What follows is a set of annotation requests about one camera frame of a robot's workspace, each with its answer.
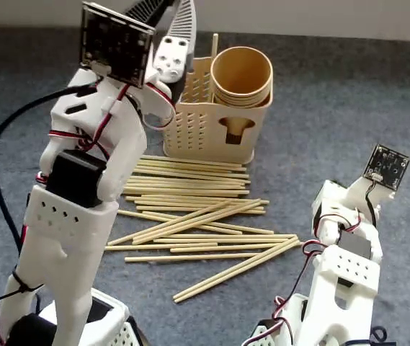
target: black circuit board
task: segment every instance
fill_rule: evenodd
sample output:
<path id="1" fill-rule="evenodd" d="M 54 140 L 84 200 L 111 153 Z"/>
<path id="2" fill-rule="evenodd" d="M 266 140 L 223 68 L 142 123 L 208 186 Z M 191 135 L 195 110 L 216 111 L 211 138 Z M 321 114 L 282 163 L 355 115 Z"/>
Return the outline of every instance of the black circuit board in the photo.
<path id="1" fill-rule="evenodd" d="M 409 161 L 409 156 L 378 144 L 370 157 L 363 177 L 373 179 L 372 174 L 375 173 L 375 179 L 373 180 L 382 186 L 397 191 L 406 168 L 408 168 Z"/>
<path id="2" fill-rule="evenodd" d="M 141 88 L 155 29 L 98 4 L 83 3 L 80 64 L 110 66 L 109 77 Z"/>

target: white robot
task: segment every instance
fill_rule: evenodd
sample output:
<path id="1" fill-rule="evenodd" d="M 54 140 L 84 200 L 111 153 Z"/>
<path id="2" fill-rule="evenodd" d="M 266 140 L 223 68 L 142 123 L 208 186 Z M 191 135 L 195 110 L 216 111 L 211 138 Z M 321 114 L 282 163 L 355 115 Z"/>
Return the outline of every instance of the white robot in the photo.
<path id="1" fill-rule="evenodd" d="M 383 258 L 376 229 L 379 203 L 394 198 L 409 160 L 377 145 L 363 176 L 350 187 L 325 181 L 312 204 L 312 234 L 318 240 L 304 244 L 308 257 L 293 291 L 286 299 L 276 297 L 272 319 L 261 321 L 242 346 L 370 345 Z M 320 249 L 307 251 L 312 244 Z M 294 294 L 310 258 L 311 292 Z M 373 334 L 385 341 L 386 336 Z"/>
<path id="2" fill-rule="evenodd" d="M 175 15 L 154 56 L 153 27 L 170 5 Z M 0 297 L 0 345 L 143 344 L 128 308 L 92 284 L 117 199 L 146 150 L 142 120 L 156 115 L 161 128 L 174 117 L 193 58 L 195 8 L 193 0 L 139 1 L 126 15 L 83 7 L 84 68 L 69 86 L 94 87 L 62 96 L 51 111 L 50 141 L 24 217 L 27 234 Z M 96 147 L 106 160 L 88 154 Z M 43 285 L 55 301 L 30 314 Z"/>

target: gray carpet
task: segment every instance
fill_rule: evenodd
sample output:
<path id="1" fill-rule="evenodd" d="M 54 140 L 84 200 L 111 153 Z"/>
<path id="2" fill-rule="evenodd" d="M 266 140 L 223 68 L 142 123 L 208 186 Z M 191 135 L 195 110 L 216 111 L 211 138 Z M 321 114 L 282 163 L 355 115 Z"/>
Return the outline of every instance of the gray carpet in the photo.
<path id="1" fill-rule="evenodd" d="M 210 50 L 210 34 L 197 56 Z M 76 69 L 75 30 L 0 30 L 0 122 L 32 99 L 60 89 Z M 263 50 L 275 70 L 274 104 L 251 164 L 251 195 L 271 201 L 266 216 L 235 222 L 293 232 L 307 239 L 311 202 L 325 179 L 353 182 L 377 142 L 410 155 L 410 43 L 273 35 L 221 35 L 220 48 Z M 15 122 L 0 148 L 1 182 L 19 224 L 47 143 L 51 104 Z M 161 153 L 151 136 L 148 153 Z M 112 238 L 150 226 L 119 218 Z M 379 223 L 385 259 L 374 324 L 410 345 L 410 167 Z M 268 318 L 303 261 L 292 251 L 180 305 L 171 296 L 238 261 L 125 265 L 107 254 L 95 287 L 129 305 L 153 345 L 237 346 Z M 0 294 L 17 255 L 0 214 Z M 311 271 L 300 285 L 308 293 Z"/>

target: beige plastic container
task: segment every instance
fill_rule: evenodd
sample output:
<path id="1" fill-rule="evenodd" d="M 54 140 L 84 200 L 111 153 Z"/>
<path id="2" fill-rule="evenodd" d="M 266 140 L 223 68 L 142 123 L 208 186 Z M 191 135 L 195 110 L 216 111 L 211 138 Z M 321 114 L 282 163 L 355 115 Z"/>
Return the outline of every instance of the beige plastic container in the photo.
<path id="1" fill-rule="evenodd" d="M 211 62 L 211 57 L 194 59 L 194 72 L 187 74 L 176 116 L 164 131 L 164 153 L 181 159 L 247 164 L 254 158 L 254 147 L 272 104 L 273 80 L 266 100 L 258 107 L 210 103 Z"/>

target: wall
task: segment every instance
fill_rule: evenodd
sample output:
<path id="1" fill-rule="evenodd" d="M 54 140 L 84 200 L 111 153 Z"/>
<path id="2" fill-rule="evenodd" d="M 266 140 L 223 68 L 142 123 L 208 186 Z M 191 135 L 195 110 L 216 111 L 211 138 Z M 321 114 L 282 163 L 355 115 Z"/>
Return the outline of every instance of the wall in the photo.
<path id="1" fill-rule="evenodd" d="M 99 0 L 115 10 L 132 0 Z M 200 30 L 410 40 L 410 0 L 195 0 Z M 0 25 L 79 25 L 79 0 L 0 0 Z"/>

